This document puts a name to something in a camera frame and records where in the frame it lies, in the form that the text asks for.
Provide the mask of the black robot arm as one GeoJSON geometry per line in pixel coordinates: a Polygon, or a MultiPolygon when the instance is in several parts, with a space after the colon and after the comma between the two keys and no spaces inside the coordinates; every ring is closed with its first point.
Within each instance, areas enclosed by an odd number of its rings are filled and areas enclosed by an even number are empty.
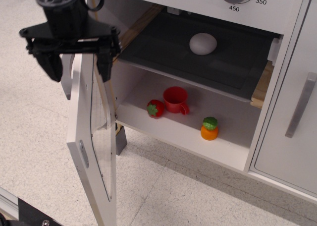
{"type": "Polygon", "coordinates": [[[54,81],[60,82],[63,66],[60,54],[96,54],[103,82],[111,78],[113,58],[121,52],[116,27],[94,20],[89,11],[98,11],[105,0],[90,8],[85,0],[36,0],[47,21],[21,29],[26,49],[54,81]]]}

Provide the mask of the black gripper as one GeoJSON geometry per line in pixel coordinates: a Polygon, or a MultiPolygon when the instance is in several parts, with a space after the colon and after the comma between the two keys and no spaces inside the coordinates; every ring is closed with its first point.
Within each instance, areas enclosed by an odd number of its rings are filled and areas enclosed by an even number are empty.
{"type": "Polygon", "coordinates": [[[111,79],[113,58],[121,52],[116,27],[94,20],[83,0],[39,3],[47,21],[20,30],[27,50],[53,81],[60,82],[60,54],[94,53],[103,82],[111,79]]]}

